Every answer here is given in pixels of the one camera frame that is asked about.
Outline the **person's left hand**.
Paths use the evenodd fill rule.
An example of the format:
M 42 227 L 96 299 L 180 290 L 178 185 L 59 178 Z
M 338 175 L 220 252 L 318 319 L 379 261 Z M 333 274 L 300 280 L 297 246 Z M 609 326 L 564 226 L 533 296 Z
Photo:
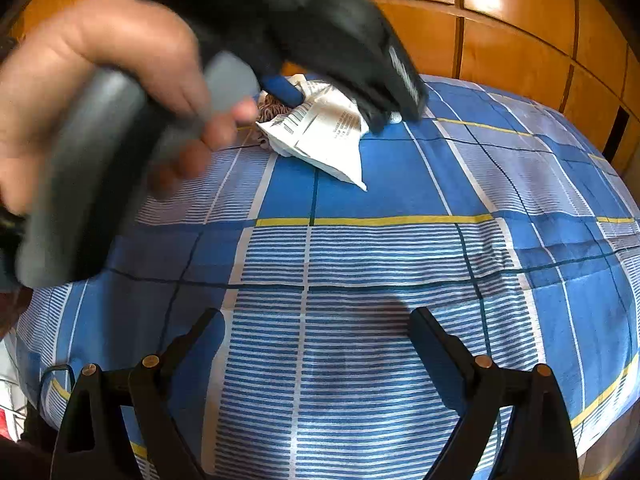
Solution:
M 42 22 L 1 66 L 1 203 L 12 214 L 28 215 L 58 122 L 100 65 L 136 75 L 177 115 L 203 119 L 200 136 L 151 172 L 157 198 L 204 174 L 214 152 L 258 115 L 251 98 L 213 111 L 198 40 L 171 10 L 144 0 L 81 0 Z

